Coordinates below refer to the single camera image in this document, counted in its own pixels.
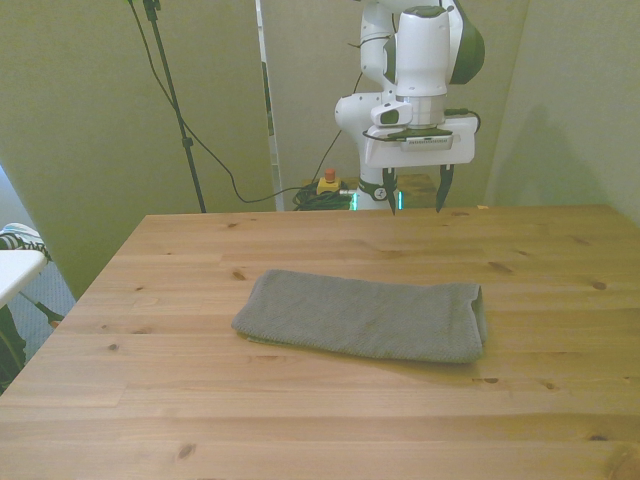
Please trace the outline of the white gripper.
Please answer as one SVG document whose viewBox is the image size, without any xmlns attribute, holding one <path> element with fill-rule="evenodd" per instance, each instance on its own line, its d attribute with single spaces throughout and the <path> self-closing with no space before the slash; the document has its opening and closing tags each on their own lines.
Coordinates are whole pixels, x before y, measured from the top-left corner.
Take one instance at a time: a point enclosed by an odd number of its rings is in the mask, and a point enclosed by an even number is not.
<svg viewBox="0 0 640 480">
<path fill-rule="evenodd" d="M 475 156 L 476 117 L 449 117 L 438 126 L 440 132 L 410 134 L 401 127 L 370 127 L 363 133 L 364 161 L 383 170 L 383 187 L 392 214 L 396 213 L 397 175 L 394 168 L 440 166 L 436 211 L 444 207 L 450 191 L 454 166 L 470 163 Z"/>
</svg>

